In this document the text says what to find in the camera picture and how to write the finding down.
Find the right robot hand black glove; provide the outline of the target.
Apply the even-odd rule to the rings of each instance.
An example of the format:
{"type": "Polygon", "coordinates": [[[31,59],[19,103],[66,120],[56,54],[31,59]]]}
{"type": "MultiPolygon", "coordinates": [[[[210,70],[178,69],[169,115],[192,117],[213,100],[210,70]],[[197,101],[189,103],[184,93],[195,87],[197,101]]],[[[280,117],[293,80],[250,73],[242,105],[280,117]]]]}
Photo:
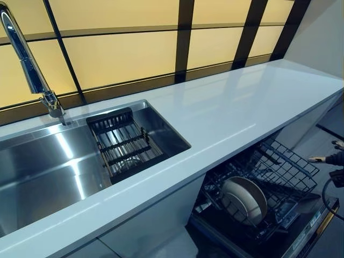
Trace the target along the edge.
{"type": "Polygon", "coordinates": [[[339,150],[339,152],[330,156],[312,156],[308,158],[308,162],[343,166],[343,141],[333,140],[331,143],[334,145],[335,149],[339,150]]]}

